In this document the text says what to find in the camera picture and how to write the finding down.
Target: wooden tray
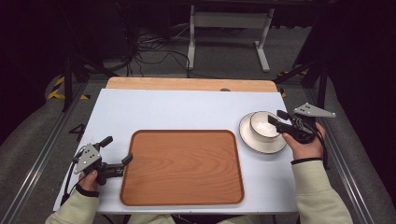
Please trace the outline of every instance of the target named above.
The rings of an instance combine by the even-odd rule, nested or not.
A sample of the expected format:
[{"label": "wooden tray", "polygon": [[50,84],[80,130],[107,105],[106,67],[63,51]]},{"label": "wooden tray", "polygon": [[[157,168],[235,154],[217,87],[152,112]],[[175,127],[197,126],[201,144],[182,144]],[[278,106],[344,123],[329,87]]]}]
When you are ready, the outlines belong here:
[{"label": "wooden tray", "polygon": [[244,198],[235,136],[223,130],[138,131],[120,200],[128,206],[235,204]]}]

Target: mounting plate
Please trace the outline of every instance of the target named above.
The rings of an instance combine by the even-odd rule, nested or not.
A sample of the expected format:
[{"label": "mounting plate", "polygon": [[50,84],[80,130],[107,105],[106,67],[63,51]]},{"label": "mounting plate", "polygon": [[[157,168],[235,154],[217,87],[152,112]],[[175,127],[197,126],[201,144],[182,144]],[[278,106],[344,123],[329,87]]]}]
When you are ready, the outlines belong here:
[{"label": "mounting plate", "polygon": [[335,118],[335,113],[331,113],[314,105],[310,105],[309,103],[295,108],[294,113],[301,114],[307,117]]},{"label": "mounting plate", "polygon": [[78,160],[77,168],[74,171],[75,175],[83,171],[85,168],[87,168],[88,166],[90,166],[100,158],[101,158],[100,153],[98,152],[98,150],[96,150],[96,148],[93,145],[88,144],[87,146],[85,146],[82,151],[82,155]]}]

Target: metal stand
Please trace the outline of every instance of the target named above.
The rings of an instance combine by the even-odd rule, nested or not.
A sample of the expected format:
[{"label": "metal stand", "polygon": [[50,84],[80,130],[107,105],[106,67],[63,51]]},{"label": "metal stand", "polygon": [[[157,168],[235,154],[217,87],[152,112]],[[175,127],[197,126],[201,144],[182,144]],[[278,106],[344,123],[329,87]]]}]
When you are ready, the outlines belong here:
[{"label": "metal stand", "polygon": [[276,79],[273,79],[273,81],[275,82],[275,84],[280,84],[283,81],[286,81],[289,78],[302,73],[306,69],[309,70],[301,81],[301,84],[303,88],[312,88],[312,86],[320,77],[318,89],[318,107],[323,109],[328,75],[327,64],[324,62],[324,60],[313,61],[311,63],[300,65],[299,67],[294,68],[282,77],[277,77]]},{"label": "metal stand", "polygon": [[91,60],[82,57],[76,53],[69,53],[64,60],[64,109],[65,112],[73,102],[73,74],[78,82],[87,82],[90,75],[84,68],[84,64],[91,66],[97,71],[105,74],[108,77],[118,77],[119,75],[112,73]]},{"label": "metal stand", "polygon": [[262,29],[262,38],[255,42],[255,48],[259,55],[262,71],[269,72],[270,67],[262,49],[267,37],[273,18],[274,10],[269,9],[268,13],[222,13],[222,12],[195,12],[195,6],[191,6],[190,14],[190,44],[189,44],[189,64],[190,70],[194,67],[195,57],[195,27],[226,27],[226,28],[250,28]]}]

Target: white plate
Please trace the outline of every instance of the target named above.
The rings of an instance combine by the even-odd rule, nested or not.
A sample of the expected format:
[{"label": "white plate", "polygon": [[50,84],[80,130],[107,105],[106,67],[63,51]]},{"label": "white plate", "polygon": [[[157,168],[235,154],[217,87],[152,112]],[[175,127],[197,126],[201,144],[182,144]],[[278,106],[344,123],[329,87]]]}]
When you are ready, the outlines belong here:
[{"label": "white plate", "polygon": [[250,118],[254,113],[244,116],[239,123],[239,133],[244,142],[254,150],[261,153],[276,153],[285,147],[286,142],[280,134],[273,142],[263,142],[257,139],[250,129]]}]

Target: white tabletop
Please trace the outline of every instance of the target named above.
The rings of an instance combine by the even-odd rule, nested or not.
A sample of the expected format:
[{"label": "white tabletop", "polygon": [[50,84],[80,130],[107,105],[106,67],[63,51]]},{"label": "white tabletop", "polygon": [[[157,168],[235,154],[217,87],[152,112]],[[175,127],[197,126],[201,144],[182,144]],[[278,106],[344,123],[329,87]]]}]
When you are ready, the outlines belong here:
[{"label": "white tabletop", "polygon": [[[239,121],[255,111],[286,111],[278,92],[137,91],[103,89],[76,152],[113,136],[101,148],[103,161],[120,163],[138,130],[229,130],[234,133],[245,198],[239,204],[196,206],[125,206],[120,201],[121,177],[99,187],[99,213],[106,214],[276,214],[296,212],[289,146],[276,154],[249,148],[239,134]],[[69,189],[78,180],[72,175]],[[64,184],[53,207],[59,209]]]}]

